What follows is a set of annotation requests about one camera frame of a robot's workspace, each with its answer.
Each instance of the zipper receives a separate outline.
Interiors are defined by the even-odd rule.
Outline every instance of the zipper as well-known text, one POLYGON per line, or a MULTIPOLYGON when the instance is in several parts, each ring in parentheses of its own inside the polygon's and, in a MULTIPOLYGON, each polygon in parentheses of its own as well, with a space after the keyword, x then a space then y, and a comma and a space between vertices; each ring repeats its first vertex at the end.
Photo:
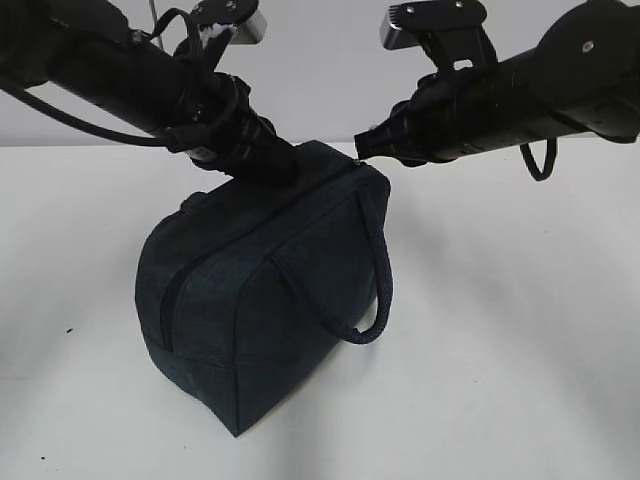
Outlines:
POLYGON ((252 228, 250 231, 248 231, 241 237, 233 239, 224 245, 217 245, 215 249, 208 251, 207 253, 199 256, 198 258, 195 258, 194 260, 189 262, 187 265, 185 265, 181 270, 179 270, 169 282, 169 285, 167 286, 164 292, 164 295, 162 297, 162 303, 160 306, 160 329, 162 331, 162 343, 163 343, 164 349, 167 350, 168 352, 173 352, 173 319, 175 316, 175 309, 176 309, 176 303, 178 301, 178 296, 180 295, 180 292, 182 291, 182 287, 187 281, 187 279, 189 278, 189 276, 201 264, 203 264, 215 252, 228 247, 234 242, 239 242, 242 239, 248 237, 249 235, 254 233, 256 230, 258 230, 262 226, 269 223, 272 219, 274 219, 278 215, 282 214, 284 211, 291 208, 300 200, 303 200, 304 198, 317 192, 327 184, 338 180, 342 176, 345 176, 348 173, 351 173, 357 170, 359 166, 360 166, 359 164, 354 162, 353 164, 350 164, 348 167, 341 168, 333 175, 330 175, 328 178, 326 178, 319 184, 315 185, 313 188, 296 195, 289 202, 287 202, 285 205, 283 205, 278 210, 276 210, 272 215, 266 218, 263 222, 256 225, 254 228, 252 228))

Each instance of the screw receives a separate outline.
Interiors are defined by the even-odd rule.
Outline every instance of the screw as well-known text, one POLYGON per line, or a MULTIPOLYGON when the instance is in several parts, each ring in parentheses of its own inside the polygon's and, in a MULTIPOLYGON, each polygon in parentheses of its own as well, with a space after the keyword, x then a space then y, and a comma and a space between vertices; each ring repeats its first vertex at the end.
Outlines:
POLYGON ((582 53, 589 53, 591 50, 595 48, 595 46, 596 44, 592 40, 589 40, 587 43, 585 43, 582 46, 582 53))
POLYGON ((144 40, 144 36, 142 34, 142 30, 134 30, 131 32, 131 43, 134 45, 140 45, 144 40))

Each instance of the bag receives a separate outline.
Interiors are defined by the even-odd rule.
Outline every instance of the bag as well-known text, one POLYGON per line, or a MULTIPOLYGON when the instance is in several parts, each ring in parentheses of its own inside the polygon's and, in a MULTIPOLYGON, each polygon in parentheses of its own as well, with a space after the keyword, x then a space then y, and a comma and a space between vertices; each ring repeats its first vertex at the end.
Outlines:
POLYGON ((238 436, 339 340, 367 344, 392 297, 388 180, 319 142, 290 188, 198 193, 147 240, 136 307, 151 359, 238 436), (378 297, 371 328, 354 326, 378 297))

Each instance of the metal bracket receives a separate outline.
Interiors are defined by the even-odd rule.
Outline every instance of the metal bracket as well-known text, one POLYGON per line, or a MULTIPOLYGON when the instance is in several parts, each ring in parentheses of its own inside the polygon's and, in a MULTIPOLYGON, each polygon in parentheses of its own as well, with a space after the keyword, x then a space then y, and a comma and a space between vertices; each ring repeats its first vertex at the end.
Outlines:
POLYGON ((495 48, 482 24, 487 10, 478 0, 432 0, 390 7, 382 25, 387 50, 422 46, 441 77, 456 71, 456 62, 470 60, 474 68, 498 63, 495 48))

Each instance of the bag seam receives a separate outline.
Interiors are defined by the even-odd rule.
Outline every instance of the bag seam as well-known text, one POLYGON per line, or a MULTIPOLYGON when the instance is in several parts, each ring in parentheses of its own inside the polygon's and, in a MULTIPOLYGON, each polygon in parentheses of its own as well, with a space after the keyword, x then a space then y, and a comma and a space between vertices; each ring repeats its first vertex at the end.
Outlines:
POLYGON ((238 297, 237 297, 237 302, 236 302, 235 313, 234 313, 234 316, 233 316, 233 370, 234 370, 235 397, 236 397, 236 402, 238 402, 238 408, 236 408, 236 419, 235 419, 235 421, 236 421, 236 428, 238 430, 240 429, 240 406, 239 406, 239 398, 240 397, 239 397, 239 391, 238 391, 239 382, 238 382, 238 348, 237 348, 238 335, 237 335, 237 326, 238 326, 238 312, 239 312, 239 309, 240 309, 240 304, 242 303, 241 300, 245 295, 245 290, 246 290, 247 286, 251 283, 251 281, 253 281, 253 279, 258 274, 258 272, 262 269, 262 267, 267 262, 271 261, 271 258, 273 256, 274 252, 276 252, 279 248, 281 248, 287 242, 291 241, 292 238, 295 238, 295 237, 301 235, 306 230, 309 230, 310 228, 312 228, 316 223, 318 223, 319 221, 321 221, 322 219, 326 218, 327 216, 329 216, 330 214, 335 212, 337 209, 342 207, 345 203, 347 203, 347 201, 351 197, 353 197, 355 194, 357 194, 357 192, 358 192, 358 190, 360 188, 368 186, 369 185, 369 180, 370 179, 367 178, 366 181, 363 181, 362 183, 356 184, 355 188, 353 188, 353 190, 349 193, 349 195, 346 195, 344 198, 342 198, 331 210, 329 210, 329 211, 325 212, 324 214, 322 214, 321 216, 317 217, 313 221, 313 223, 311 223, 311 224, 305 226, 304 228, 301 228, 298 231, 296 231, 295 234, 292 235, 291 237, 289 237, 287 240, 283 240, 278 245, 273 247, 269 251, 268 254, 265 254, 265 256, 262 259, 262 261, 256 266, 256 268, 253 270, 253 272, 251 272, 251 274, 247 276, 247 279, 242 284, 242 287, 240 287, 240 290, 239 290, 239 293, 238 293, 238 297))

